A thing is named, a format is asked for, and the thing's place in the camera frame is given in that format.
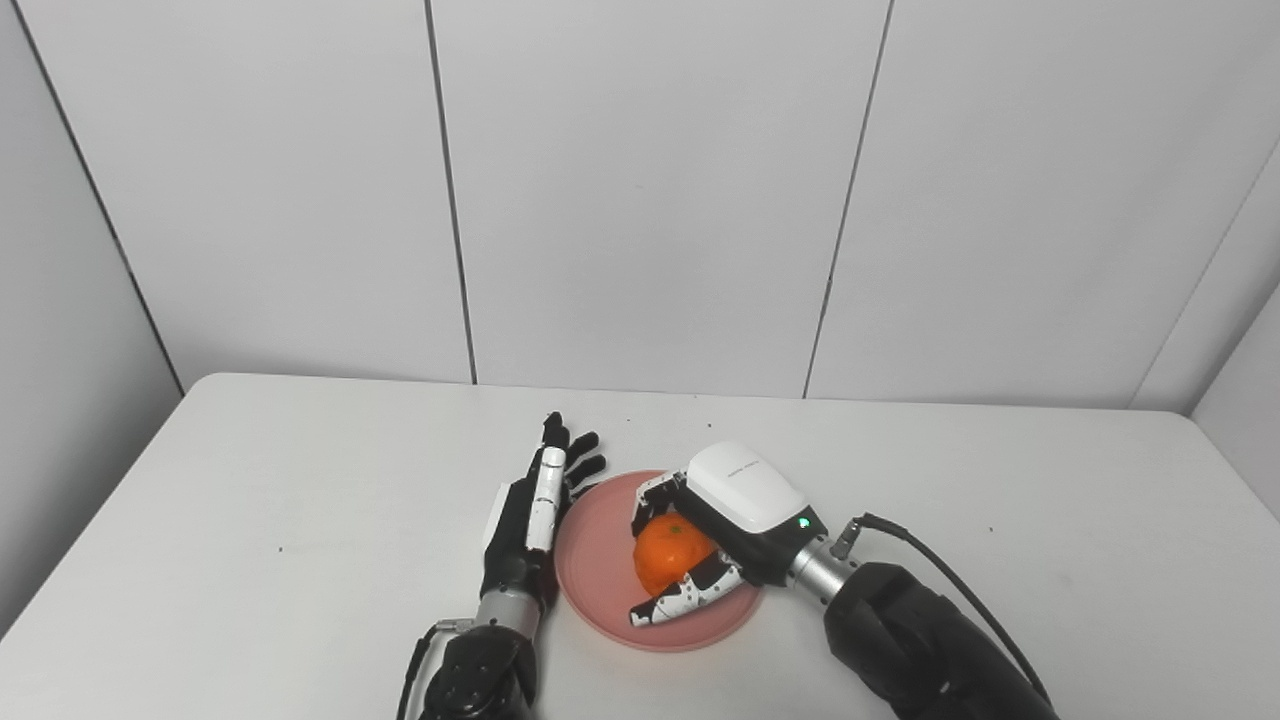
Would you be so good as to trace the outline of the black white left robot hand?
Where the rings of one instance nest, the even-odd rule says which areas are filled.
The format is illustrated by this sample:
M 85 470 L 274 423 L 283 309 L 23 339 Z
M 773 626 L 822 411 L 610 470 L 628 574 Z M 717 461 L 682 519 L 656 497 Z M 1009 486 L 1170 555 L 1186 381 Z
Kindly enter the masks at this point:
M 526 547 L 529 518 L 543 451 L 557 447 L 564 451 L 564 475 L 559 487 L 556 520 L 563 521 L 567 511 L 590 489 L 591 478 L 605 470 L 605 456 L 599 452 L 600 438 L 591 430 L 576 438 L 561 413 L 550 413 L 543 423 L 541 441 L 532 455 L 525 477 L 508 486 L 500 502 L 495 529 L 484 552 L 484 575 L 480 594 L 490 591 L 520 591 L 535 598 L 540 610 L 556 602 L 558 585 L 554 561 L 549 552 Z

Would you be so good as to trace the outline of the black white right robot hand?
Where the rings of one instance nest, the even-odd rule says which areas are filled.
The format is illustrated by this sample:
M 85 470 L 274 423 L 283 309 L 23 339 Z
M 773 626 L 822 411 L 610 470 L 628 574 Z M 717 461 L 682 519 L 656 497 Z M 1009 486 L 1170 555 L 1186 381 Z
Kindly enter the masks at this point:
M 831 547 L 826 525 L 799 489 L 739 442 L 713 445 L 685 468 L 641 483 L 635 492 L 634 538 L 658 530 L 675 515 L 703 533 L 713 548 L 630 609 L 632 626 L 673 621 L 744 584 L 804 587 L 827 603 L 851 571 L 835 560 L 835 571 L 822 578 L 820 552 Z

